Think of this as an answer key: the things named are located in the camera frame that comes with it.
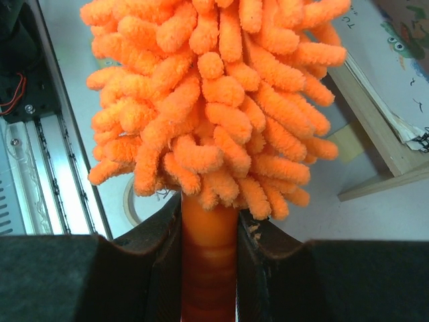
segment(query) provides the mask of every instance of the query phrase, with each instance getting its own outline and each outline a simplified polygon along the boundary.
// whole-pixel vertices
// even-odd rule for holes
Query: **orange microfiber duster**
[[[137,195],[182,190],[183,321],[231,319],[234,209],[283,219],[286,201],[309,202],[299,187],[310,180],[306,164],[336,158],[336,146],[319,138],[329,122],[306,99],[333,102],[320,79],[346,58],[330,21],[349,5],[94,0],[82,8],[94,55],[122,64],[87,80],[103,108],[92,122],[99,164],[89,180],[133,172]],[[205,213],[187,214],[195,207]]]

